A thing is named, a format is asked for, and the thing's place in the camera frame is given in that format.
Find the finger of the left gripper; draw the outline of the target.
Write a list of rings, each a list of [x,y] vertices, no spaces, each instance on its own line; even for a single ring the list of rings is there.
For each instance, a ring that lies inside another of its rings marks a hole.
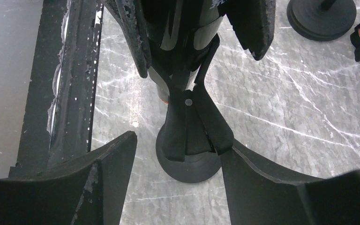
[[[261,60],[274,38],[276,1],[226,0],[218,10],[227,16],[242,48]]]
[[[120,25],[137,71],[147,78],[151,51],[140,0],[105,0],[104,6]]]

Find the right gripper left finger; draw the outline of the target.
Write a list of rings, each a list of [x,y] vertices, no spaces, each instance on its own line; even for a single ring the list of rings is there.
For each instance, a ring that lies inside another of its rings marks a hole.
[[[37,174],[0,179],[0,225],[117,225],[135,159],[127,131]]]

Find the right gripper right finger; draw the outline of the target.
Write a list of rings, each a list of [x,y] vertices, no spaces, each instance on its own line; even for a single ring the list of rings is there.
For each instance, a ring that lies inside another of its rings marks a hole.
[[[360,225],[360,169],[313,177],[238,141],[220,159],[233,225]]]

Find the black microphone orange tip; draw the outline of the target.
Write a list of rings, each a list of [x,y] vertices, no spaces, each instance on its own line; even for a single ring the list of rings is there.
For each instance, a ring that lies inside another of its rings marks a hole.
[[[163,76],[180,90],[189,88],[216,35],[224,13],[223,0],[143,0],[152,65],[148,72],[158,96],[168,102]]]

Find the black round-base mic stand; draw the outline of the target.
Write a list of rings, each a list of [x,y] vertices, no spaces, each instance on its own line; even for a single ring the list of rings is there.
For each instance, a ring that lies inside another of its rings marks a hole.
[[[332,41],[353,26],[357,9],[353,0],[291,0],[286,10],[291,27],[313,41]]]

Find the black tall mic stand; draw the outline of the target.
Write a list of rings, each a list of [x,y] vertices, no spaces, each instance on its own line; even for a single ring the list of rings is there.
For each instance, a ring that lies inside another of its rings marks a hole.
[[[199,183],[221,167],[219,156],[230,150],[234,135],[205,87],[205,77],[219,47],[215,35],[205,48],[192,90],[178,88],[173,75],[153,60],[151,79],[168,94],[165,122],[156,140],[156,155],[163,170],[175,180]]]

